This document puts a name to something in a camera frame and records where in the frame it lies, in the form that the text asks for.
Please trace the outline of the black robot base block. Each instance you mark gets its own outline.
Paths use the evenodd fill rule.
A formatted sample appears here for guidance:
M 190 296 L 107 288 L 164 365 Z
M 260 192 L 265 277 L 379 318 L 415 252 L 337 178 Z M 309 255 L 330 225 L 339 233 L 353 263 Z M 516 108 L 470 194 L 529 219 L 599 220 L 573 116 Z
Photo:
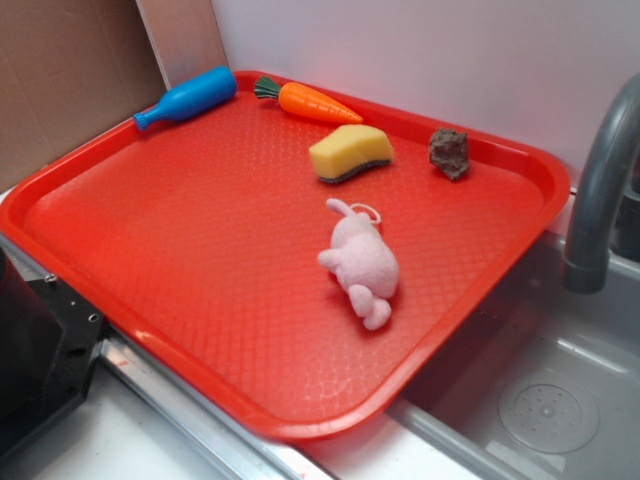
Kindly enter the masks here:
M 1 254 L 1 459 L 87 398 L 103 314 L 61 279 L 26 280 Z

